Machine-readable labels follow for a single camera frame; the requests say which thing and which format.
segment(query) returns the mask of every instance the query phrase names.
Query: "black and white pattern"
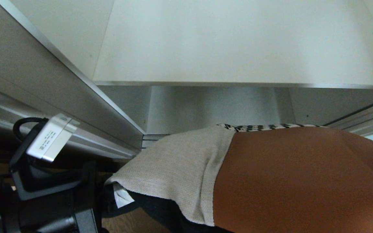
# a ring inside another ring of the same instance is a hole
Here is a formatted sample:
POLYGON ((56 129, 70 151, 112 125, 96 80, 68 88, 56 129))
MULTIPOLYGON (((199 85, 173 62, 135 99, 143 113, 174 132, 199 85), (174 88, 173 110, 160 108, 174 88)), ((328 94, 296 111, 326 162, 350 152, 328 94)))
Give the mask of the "black and white pattern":
POLYGON ((253 131, 265 131, 279 128, 297 128, 297 127, 322 127, 319 125, 310 124, 278 124, 278 125, 247 125, 247 126, 232 126, 228 124, 218 124, 229 130, 234 130, 236 132, 253 132, 253 131))

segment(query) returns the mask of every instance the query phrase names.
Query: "white cabinet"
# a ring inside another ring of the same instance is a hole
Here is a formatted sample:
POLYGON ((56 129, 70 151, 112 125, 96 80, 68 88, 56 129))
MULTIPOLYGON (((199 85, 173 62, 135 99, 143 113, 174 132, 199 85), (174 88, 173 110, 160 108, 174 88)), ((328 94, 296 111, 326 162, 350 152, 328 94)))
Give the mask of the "white cabinet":
POLYGON ((323 125, 373 103, 368 0, 0 4, 143 134, 323 125))
POLYGON ((185 86, 100 86, 100 89, 146 134, 175 134, 214 124, 325 125, 373 104, 373 90, 360 89, 185 86))

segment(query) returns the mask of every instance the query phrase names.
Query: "brown fabric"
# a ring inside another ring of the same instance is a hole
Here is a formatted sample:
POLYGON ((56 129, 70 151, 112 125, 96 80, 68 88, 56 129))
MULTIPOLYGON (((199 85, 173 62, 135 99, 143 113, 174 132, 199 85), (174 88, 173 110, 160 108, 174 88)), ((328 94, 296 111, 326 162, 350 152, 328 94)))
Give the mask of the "brown fabric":
POLYGON ((330 128, 236 133, 214 222, 237 233, 373 233, 373 142, 330 128))

